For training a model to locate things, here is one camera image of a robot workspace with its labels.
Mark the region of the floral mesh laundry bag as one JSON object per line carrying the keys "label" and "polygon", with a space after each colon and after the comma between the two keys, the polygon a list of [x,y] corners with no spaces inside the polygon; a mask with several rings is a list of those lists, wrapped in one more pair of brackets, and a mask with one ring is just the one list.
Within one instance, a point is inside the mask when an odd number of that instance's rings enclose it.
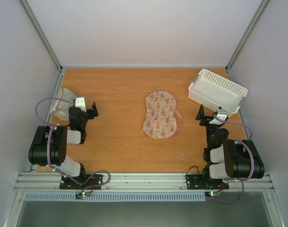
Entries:
{"label": "floral mesh laundry bag", "polygon": [[168,139],[179,131],[177,118],[183,116],[177,111],[176,98],[167,91],[157,90],[145,99],[146,115],[142,131],[153,139]]}

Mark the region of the white perforated plastic basket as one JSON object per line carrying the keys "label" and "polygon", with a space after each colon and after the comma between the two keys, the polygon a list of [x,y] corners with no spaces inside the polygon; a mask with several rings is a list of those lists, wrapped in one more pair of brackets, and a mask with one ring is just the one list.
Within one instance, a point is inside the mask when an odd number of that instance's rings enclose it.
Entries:
{"label": "white perforated plastic basket", "polygon": [[248,89],[207,69],[202,69],[189,85],[188,98],[216,111],[219,107],[231,117],[240,109],[241,100]]}

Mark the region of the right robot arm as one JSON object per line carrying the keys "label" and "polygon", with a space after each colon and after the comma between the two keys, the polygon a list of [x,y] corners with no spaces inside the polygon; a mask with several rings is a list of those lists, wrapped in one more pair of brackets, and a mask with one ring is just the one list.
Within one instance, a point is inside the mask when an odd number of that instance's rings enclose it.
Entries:
{"label": "right robot arm", "polygon": [[263,161],[254,142],[229,139],[229,131],[224,124],[228,115],[219,107],[211,116],[205,115],[200,105],[196,120],[206,129],[207,147],[203,160],[207,165],[202,169],[201,182],[208,189],[226,185],[228,180],[261,179],[265,174]]}

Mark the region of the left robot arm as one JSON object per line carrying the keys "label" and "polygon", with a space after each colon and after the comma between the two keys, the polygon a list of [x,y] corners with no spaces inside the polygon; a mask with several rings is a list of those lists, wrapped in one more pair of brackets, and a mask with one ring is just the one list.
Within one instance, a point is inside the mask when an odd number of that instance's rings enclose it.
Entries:
{"label": "left robot arm", "polygon": [[52,168],[63,177],[69,178],[76,188],[85,187],[90,177],[83,164],[67,155],[67,146],[84,144],[87,123],[98,115],[95,102],[87,109],[81,101],[76,101],[68,109],[69,125],[39,126],[28,152],[29,162]]}

